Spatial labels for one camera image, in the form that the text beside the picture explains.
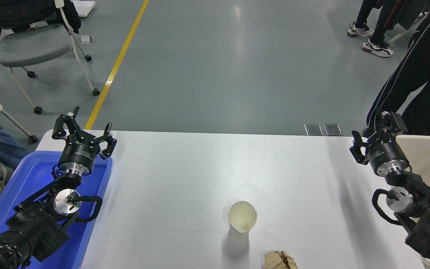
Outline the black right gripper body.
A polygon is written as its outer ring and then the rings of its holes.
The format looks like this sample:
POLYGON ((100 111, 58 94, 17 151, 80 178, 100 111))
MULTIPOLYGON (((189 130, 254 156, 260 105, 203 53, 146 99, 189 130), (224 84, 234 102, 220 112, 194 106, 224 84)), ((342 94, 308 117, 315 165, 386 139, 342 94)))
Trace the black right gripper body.
POLYGON ((367 158, 373 170, 381 170, 382 165, 397 162, 401 170, 408 167, 408 159, 396 142, 380 143, 367 150, 367 158))

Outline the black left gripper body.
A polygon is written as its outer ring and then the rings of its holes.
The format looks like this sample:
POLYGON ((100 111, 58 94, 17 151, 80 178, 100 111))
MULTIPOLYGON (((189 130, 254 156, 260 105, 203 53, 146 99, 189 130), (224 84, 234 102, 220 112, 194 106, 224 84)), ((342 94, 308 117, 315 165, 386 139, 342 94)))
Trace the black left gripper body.
POLYGON ((97 153, 100 150, 99 145, 91 143, 96 137, 90 133, 82 133, 82 139, 77 133, 70 134, 62 151, 61 158, 58 162, 60 169, 67 169, 70 163, 77 163, 84 166, 87 170, 92 170, 97 153))

